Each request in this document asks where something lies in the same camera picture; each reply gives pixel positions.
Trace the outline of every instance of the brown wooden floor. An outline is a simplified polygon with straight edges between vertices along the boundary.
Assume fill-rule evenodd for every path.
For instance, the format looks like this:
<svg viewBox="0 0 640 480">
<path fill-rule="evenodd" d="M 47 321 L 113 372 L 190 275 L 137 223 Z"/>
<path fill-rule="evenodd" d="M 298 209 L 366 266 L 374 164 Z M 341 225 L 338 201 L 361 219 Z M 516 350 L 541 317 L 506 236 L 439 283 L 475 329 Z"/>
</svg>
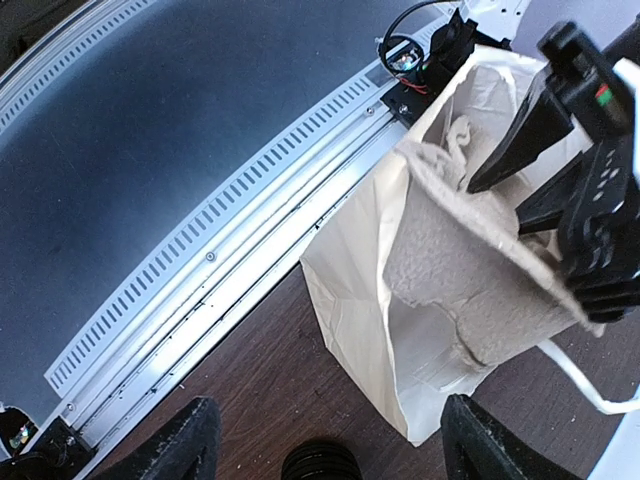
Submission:
<svg viewBox="0 0 640 480">
<path fill-rule="evenodd" d="M 640 322 L 594 339 L 571 328 L 558 343 L 603 395 L 635 391 Z M 376 413 L 323 345 L 301 269 L 287 278 L 101 465 L 115 463 L 195 396 L 219 403 L 218 479 L 279 479 L 286 454 L 316 436 L 340 439 L 365 479 L 446 478 L 440 435 L 413 448 Z M 540 453 L 586 477 L 620 418 L 598 414 L 533 349 L 498 368 L 474 398 Z"/>
</svg>

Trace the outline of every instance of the black cable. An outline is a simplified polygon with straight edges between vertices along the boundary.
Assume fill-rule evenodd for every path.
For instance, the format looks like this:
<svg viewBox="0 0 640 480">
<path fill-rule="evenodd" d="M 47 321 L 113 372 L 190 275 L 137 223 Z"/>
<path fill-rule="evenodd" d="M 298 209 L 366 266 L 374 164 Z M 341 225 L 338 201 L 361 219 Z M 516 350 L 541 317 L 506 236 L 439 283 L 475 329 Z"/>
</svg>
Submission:
<svg viewBox="0 0 640 480">
<path fill-rule="evenodd" d="M 393 75 L 394 77 L 400 75 L 400 74 L 406 74 L 408 73 L 407 71 L 404 70 L 398 70 L 395 68 L 392 68 L 389 65 L 389 62 L 387 62 L 387 53 L 389 53 L 389 42 L 391 41 L 392 38 L 396 38 L 396 37 L 401 37 L 398 38 L 399 40 L 406 40 L 407 38 L 405 36 L 401 36 L 401 35 L 393 35 L 393 32 L 395 31 L 396 28 L 398 28 L 398 25 L 400 25 L 400 22 L 402 22 L 405 18 L 407 18 L 409 15 L 411 15 L 413 12 L 415 12 L 416 10 L 422 8 L 422 7 L 427 7 L 429 5 L 435 5 L 436 3 L 449 3 L 451 2 L 451 0 L 426 0 L 424 2 L 419 2 L 416 3 L 415 5 L 409 7 L 407 10 L 405 10 L 404 12 L 402 12 L 398 18 L 396 18 L 393 23 L 389 26 L 389 28 L 387 29 L 387 33 L 385 33 L 384 37 L 382 38 L 382 42 L 380 43 L 380 45 L 378 46 L 378 55 L 380 57 L 380 61 L 382 62 L 382 65 L 384 66 L 384 68 L 387 69 L 387 71 L 389 71 L 389 73 L 391 73 L 391 75 Z"/>
</svg>

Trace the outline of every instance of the beige fabric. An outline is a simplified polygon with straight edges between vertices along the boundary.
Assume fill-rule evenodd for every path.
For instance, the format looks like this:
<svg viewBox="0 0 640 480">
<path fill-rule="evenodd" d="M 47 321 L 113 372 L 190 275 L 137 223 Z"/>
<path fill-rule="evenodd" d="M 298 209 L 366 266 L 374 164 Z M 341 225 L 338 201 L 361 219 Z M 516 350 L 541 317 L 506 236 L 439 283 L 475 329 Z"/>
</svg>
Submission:
<svg viewBox="0 0 640 480">
<path fill-rule="evenodd" d="M 518 241 L 515 207 L 531 193 L 528 185 L 516 176 L 492 191 L 466 193 L 495 147 L 492 136 L 461 116 L 445 138 L 447 150 L 406 139 L 395 147 L 412 182 L 384 271 L 392 292 L 410 306 L 446 311 L 462 358 L 479 370 L 576 321 L 590 328 L 544 239 L 529 238 L 532 249 Z"/>
</svg>

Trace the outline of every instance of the wooden table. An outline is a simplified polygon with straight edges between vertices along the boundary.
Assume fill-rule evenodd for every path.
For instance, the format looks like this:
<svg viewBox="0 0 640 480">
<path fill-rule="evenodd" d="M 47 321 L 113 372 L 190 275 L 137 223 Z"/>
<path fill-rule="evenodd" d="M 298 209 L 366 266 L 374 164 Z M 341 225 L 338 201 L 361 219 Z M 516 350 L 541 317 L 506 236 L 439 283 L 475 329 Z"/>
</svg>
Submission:
<svg viewBox="0 0 640 480">
<path fill-rule="evenodd" d="M 640 363 L 640 322 L 595 339 L 573 327 L 556 340 L 610 399 L 629 398 Z M 100 466 L 124 458 L 189 400 L 220 405 L 218 479 L 279 479 L 287 453 L 333 437 L 355 453 L 365 479 L 446 478 L 440 434 L 412 447 L 378 415 L 324 348 L 302 270 L 295 268 Z M 474 398 L 522 440 L 586 477 L 620 417 L 596 412 L 537 349 L 499 367 Z"/>
</svg>

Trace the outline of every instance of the white paper bag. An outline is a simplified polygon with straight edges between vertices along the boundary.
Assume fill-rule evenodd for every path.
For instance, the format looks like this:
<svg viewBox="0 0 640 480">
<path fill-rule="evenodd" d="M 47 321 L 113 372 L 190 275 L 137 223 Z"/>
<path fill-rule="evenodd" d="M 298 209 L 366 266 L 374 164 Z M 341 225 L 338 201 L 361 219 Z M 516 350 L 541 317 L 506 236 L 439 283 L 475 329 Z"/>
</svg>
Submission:
<svg viewBox="0 0 640 480">
<path fill-rule="evenodd" d="M 497 75 L 476 75 L 478 65 Z M 504 135 L 541 67 L 511 52 L 477 48 L 406 138 L 422 141 L 427 130 L 437 137 L 461 102 L 483 109 L 492 118 L 488 128 Z M 492 99 L 496 78 L 509 86 L 506 101 Z M 443 126 L 431 128 L 439 123 Z M 427 140 L 441 143 L 442 134 Z M 552 161 L 572 158 L 583 146 L 573 143 L 558 146 Z M 563 162 L 549 168 L 543 160 L 535 183 Z M 327 348 L 380 414 L 417 446 L 439 428 L 447 397 L 471 394 L 491 368 L 479 371 L 461 360 L 453 348 L 455 327 L 444 312 L 403 304 L 383 280 L 408 185 L 405 159 L 389 153 L 320 229 L 301 263 Z"/>
</svg>

